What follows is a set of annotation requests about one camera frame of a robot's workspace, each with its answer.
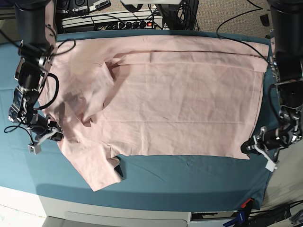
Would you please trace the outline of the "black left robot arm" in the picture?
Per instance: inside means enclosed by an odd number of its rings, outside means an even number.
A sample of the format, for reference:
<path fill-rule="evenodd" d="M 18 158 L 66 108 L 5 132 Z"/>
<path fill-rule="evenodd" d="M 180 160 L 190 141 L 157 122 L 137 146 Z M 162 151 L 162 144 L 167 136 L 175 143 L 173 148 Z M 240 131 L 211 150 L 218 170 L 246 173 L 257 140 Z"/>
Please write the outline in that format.
<path fill-rule="evenodd" d="M 262 128 L 241 146 L 244 154 L 286 149 L 303 138 L 303 2 L 268 1 L 273 25 L 271 68 L 276 82 L 267 89 L 278 127 Z"/>

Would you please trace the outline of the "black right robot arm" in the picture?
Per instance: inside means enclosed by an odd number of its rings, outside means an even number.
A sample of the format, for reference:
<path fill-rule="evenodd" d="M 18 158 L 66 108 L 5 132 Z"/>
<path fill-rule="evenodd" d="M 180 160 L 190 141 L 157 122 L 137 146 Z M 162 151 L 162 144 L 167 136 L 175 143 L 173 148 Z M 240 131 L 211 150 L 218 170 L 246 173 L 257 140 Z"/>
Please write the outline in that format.
<path fill-rule="evenodd" d="M 56 1 L 18 0 L 14 3 L 14 8 L 21 37 L 18 48 L 20 62 L 15 72 L 18 86 L 14 91 L 8 119 L 27 126 L 36 134 L 33 145 L 39 145 L 44 140 L 61 141 L 63 134 L 60 126 L 38 113 L 48 105 L 35 106 L 48 77 L 59 85 L 58 78 L 50 73 L 57 52 Z"/>

